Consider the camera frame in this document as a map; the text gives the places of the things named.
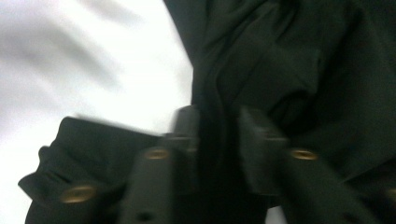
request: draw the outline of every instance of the black fabric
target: black fabric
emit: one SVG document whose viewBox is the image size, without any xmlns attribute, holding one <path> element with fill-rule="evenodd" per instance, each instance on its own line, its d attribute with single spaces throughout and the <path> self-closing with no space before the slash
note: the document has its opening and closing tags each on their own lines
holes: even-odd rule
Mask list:
<svg viewBox="0 0 396 224">
<path fill-rule="evenodd" d="M 268 115 L 294 147 L 317 152 L 378 218 L 392 223 L 393 205 L 383 196 L 396 189 L 396 76 L 394 43 L 384 32 L 394 28 L 356 1 L 165 4 L 193 65 L 191 103 L 201 113 L 201 189 L 184 202 L 196 211 L 195 223 L 262 224 L 273 205 L 248 193 L 239 167 L 241 105 Z M 71 223 L 76 214 L 73 223 L 94 223 L 105 211 L 116 217 L 136 151 L 157 140 L 65 119 L 56 140 L 41 149 L 37 172 L 20 182 L 34 200 L 26 222 Z M 97 201 L 83 207 L 56 201 L 81 181 L 98 188 Z"/>
<path fill-rule="evenodd" d="M 19 185 L 33 202 L 29 224 L 115 223 L 136 154 L 157 146 L 159 136 L 87 120 L 63 119 L 56 139 L 39 151 L 36 172 Z M 96 188 L 85 203 L 63 203 L 76 186 Z"/>
<path fill-rule="evenodd" d="M 294 147 L 316 151 L 347 184 L 370 172 L 387 176 L 380 190 L 396 188 L 396 174 L 375 169 L 396 155 L 394 27 L 383 11 L 332 0 L 165 3 L 194 69 L 202 185 L 223 197 L 208 199 L 212 216 L 229 217 L 225 204 L 238 201 L 228 195 L 247 190 L 236 151 L 241 105 L 267 114 Z M 350 186 L 364 194 L 366 186 Z M 243 214 L 234 223 L 244 223 Z"/>
</svg>

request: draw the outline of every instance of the black clothing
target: black clothing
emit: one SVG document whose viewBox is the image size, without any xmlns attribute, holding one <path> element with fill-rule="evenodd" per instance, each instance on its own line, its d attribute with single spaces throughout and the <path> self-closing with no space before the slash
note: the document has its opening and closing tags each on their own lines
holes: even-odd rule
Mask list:
<svg viewBox="0 0 396 224">
<path fill-rule="evenodd" d="M 318 153 L 384 223 L 394 220 L 389 212 L 377 211 L 391 211 L 393 205 L 384 205 L 378 195 L 396 188 L 396 76 L 360 4 L 165 4 L 193 65 L 191 103 L 201 112 L 201 191 L 194 196 L 199 201 L 191 199 L 196 223 L 261 224 L 273 205 L 248 193 L 239 167 L 236 119 L 241 105 L 268 115 L 294 147 Z M 61 220 L 71 215 L 47 201 L 54 189 L 82 180 L 115 188 L 130 171 L 132 151 L 155 142 L 152 136 L 94 125 L 66 119 L 50 148 L 40 151 L 37 172 L 21 181 L 34 199 L 27 223 L 68 223 Z M 84 217 L 74 223 L 85 223 L 92 211 L 104 209 L 94 206 L 99 208 L 78 210 Z M 50 212 L 54 209 L 60 215 Z"/>
</svg>

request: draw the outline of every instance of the white background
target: white background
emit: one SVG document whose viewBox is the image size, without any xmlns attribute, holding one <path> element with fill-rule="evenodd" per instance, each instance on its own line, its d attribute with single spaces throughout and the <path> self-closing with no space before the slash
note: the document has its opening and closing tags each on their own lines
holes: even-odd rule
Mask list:
<svg viewBox="0 0 396 224">
<path fill-rule="evenodd" d="M 0 224 L 24 223 L 17 186 L 66 116 L 170 131 L 192 68 L 161 0 L 0 1 Z M 272 209 L 267 223 L 283 223 Z"/>
</svg>

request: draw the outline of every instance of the black jacket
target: black jacket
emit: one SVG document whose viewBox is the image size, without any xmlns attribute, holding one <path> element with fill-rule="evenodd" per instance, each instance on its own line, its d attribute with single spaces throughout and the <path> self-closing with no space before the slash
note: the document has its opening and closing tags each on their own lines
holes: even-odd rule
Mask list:
<svg viewBox="0 0 396 224">
<path fill-rule="evenodd" d="M 394 205 L 384 203 L 382 196 L 396 188 L 396 76 L 377 26 L 360 4 L 331 0 L 165 0 L 165 4 L 191 59 L 191 103 L 202 115 L 201 191 L 199 200 L 190 201 L 196 223 L 262 223 L 265 209 L 273 205 L 268 198 L 248 193 L 239 166 L 236 119 L 241 105 L 268 115 L 294 147 L 317 152 L 362 202 L 391 223 Z M 34 199 L 28 223 L 46 223 L 41 216 L 58 218 L 51 222 L 46 217 L 47 223 L 69 223 L 59 219 L 69 216 L 66 210 L 49 215 L 53 208 L 42 198 L 50 198 L 54 190 L 46 186 L 56 183 L 66 188 L 88 179 L 107 190 L 116 188 L 125 169 L 116 179 L 100 176 L 117 173 L 121 168 L 111 164 L 126 162 L 119 159 L 132 152 L 112 144 L 140 141 L 126 133 L 116 143 L 106 135 L 118 131 L 104 127 L 88 131 L 84 126 L 93 124 L 71 120 L 63 126 L 73 125 L 61 126 L 51 147 L 41 150 L 36 174 L 21 182 Z M 75 138 L 64 144 L 64 139 L 71 139 L 69 134 Z M 154 144 L 154 138 L 144 138 Z M 98 147 L 105 154 L 91 156 Z M 76 175 L 71 163 L 78 163 L 81 170 L 93 169 L 82 160 L 86 157 L 103 166 L 92 164 L 96 170 Z M 49 176 L 56 181 L 50 182 Z M 90 209 L 77 211 L 87 218 L 92 217 Z"/>
</svg>

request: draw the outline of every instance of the black coat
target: black coat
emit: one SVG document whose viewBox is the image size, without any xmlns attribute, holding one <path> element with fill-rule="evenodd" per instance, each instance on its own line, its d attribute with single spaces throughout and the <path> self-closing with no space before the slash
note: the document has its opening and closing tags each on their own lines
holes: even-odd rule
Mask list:
<svg viewBox="0 0 396 224">
<path fill-rule="evenodd" d="M 165 4 L 193 65 L 191 103 L 201 112 L 201 191 L 190 201 L 196 223 L 262 223 L 265 209 L 274 205 L 247 192 L 236 151 L 241 105 L 268 115 L 294 147 L 318 153 L 362 202 L 391 223 L 394 215 L 381 195 L 396 189 L 396 76 L 389 58 L 393 53 L 386 51 L 377 26 L 358 3 Z M 131 167 L 128 161 L 134 157 L 125 148 L 155 145 L 155 137 L 129 137 L 137 133 L 95 125 L 66 119 L 51 147 L 41 150 L 37 172 L 21 182 L 34 199 L 28 223 L 91 220 L 96 203 L 72 209 L 82 216 L 79 222 L 62 222 L 69 220 L 71 208 L 58 209 L 51 197 L 78 181 L 93 181 L 104 192 L 119 188 L 115 191 L 121 197 L 120 186 Z M 112 138 L 114 132 L 122 133 L 119 141 Z"/>
</svg>

